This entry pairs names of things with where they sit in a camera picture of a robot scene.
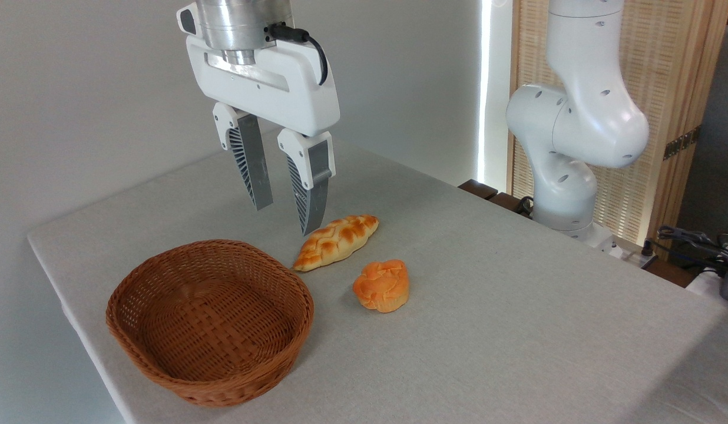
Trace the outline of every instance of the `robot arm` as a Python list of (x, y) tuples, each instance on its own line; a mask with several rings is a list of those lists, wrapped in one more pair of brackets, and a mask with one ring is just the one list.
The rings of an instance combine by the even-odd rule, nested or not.
[(620, 74), (622, 17), (623, 0), (550, 0), (547, 61), (564, 89), (525, 85), (507, 109), (534, 175), (534, 220), (605, 251), (612, 234), (593, 223), (597, 182), (585, 162), (626, 167), (649, 137)]
[(288, 158), (302, 232), (319, 228), (335, 175), (326, 129), (340, 119), (340, 108), (321, 48), (288, 26), (289, 0), (199, 0), (177, 17), (197, 83), (217, 100), (221, 146), (232, 150), (257, 210), (273, 201), (259, 117), (284, 127), (278, 146)]

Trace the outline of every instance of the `basket rim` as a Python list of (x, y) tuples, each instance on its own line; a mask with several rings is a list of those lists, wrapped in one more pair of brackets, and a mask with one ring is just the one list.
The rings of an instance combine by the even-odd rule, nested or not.
[[(156, 363), (151, 364), (148, 360), (145, 360), (145, 357), (151, 357), (151, 354), (149, 354), (148, 352), (142, 352), (141, 349), (139, 349), (136, 344), (133, 343), (129, 335), (122, 330), (119, 322), (120, 317), (118, 313), (118, 308), (116, 308), (116, 306), (119, 305), (121, 299), (123, 298), (122, 294), (126, 292), (126, 290), (132, 285), (133, 276), (135, 276), (135, 274), (142, 268), (150, 266), (152, 263), (157, 262), (157, 260), (162, 257), (172, 255), (173, 253), (177, 253), (181, 250), (188, 250), (194, 246), (203, 244), (230, 244), (245, 247), (248, 250), (252, 250), (254, 253), (258, 253), (265, 260), (277, 264), (278, 269), (286, 274), (286, 276), (291, 277), (292, 281), (294, 281), (297, 287), (299, 287), (300, 291), (302, 292), (302, 297), (304, 298), (304, 301), (308, 305), (308, 307), (305, 308), (305, 316), (300, 323), (300, 331), (293, 335), (291, 341), (281, 351), (279, 351), (269, 359), (263, 360), (258, 365), (254, 366), (254, 368), (252, 368), (251, 371), (249, 371), (248, 373), (236, 373), (221, 379), (192, 381), (170, 376), (162, 368), (157, 366)], [(146, 259), (143, 263), (136, 266), (136, 268), (134, 268), (132, 271), (129, 272), (129, 274), (127, 274), (127, 276), (122, 280), (121, 284), (119, 284), (115, 288), (112, 295), (110, 296), (110, 300), (108, 301), (108, 307), (105, 311), (105, 322), (108, 325), (108, 329), (110, 330), (114, 338), (116, 338), (116, 340), (119, 341), (119, 343), (121, 344), (125, 343), (125, 346), (123, 347), (129, 359), (131, 359), (136, 367), (143, 371), (143, 373), (145, 373), (148, 378), (155, 380), (156, 383), (170, 383), (177, 384), (179, 386), (213, 386), (221, 383), (230, 383), (236, 379), (241, 379), (245, 381), (258, 379), (266, 373), (267, 367), (275, 369), (280, 367), (283, 363), (288, 362), (289, 355), (287, 355), (287, 353), (294, 350), (299, 351), (300, 347), (302, 347), (304, 342), (307, 340), (307, 337), (311, 331), (311, 324), (314, 316), (315, 303), (313, 302), (311, 293), (309, 292), (309, 288), (307, 287), (307, 285), (305, 285), (302, 279), (297, 276), (297, 274), (294, 274), (294, 272), (291, 272), (289, 269), (285, 268), (285, 266), (278, 262), (278, 260), (251, 244), (243, 241), (217, 238), (193, 241), (191, 243), (183, 244), (178, 247), (173, 247), (172, 249), (165, 250), (162, 253)], [(292, 362), (296, 361), (296, 356), (297, 355), (292, 355)]]

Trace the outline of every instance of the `bread roll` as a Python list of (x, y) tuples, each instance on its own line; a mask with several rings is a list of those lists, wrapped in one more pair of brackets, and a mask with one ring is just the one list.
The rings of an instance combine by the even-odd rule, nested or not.
[(409, 271), (402, 260), (370, 263), (354, 281), (353, 292), (367, 309), (395, 311), (409, 301)]
[(296, 271), (311, 271), (344, 260), (361, 248), (380, 221), (372, 215), (350, 215), (311, 233), (293, 264)]

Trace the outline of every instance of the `wicker basket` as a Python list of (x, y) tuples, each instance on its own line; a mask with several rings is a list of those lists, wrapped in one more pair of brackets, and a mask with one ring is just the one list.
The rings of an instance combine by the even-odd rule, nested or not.
[(110, 297), (112, 335), (147, 378), (195, 405), (256, 398), (291, 370), (313, 319), (304, 282), (240, 241), (149, 258)]

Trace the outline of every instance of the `bamboo blind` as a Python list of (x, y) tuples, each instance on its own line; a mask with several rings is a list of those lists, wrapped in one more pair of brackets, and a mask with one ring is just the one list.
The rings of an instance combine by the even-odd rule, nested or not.
[[(515, 88), (561, 85), (545, 61), (548, 0), (515, 3)], [(693, 147), (663, 163), (666, 144), (701, 123), (728, 0), (626, 0), (620, 65), (628, 93), (647, 116), (650, 139), (626, 169), (592, 167), (598, 180), (595, 221), (641, 244), (658, 225), (677, 221)], [(511, 145), (511, 192), (531, 196), (534, 180), (523, 148)]]

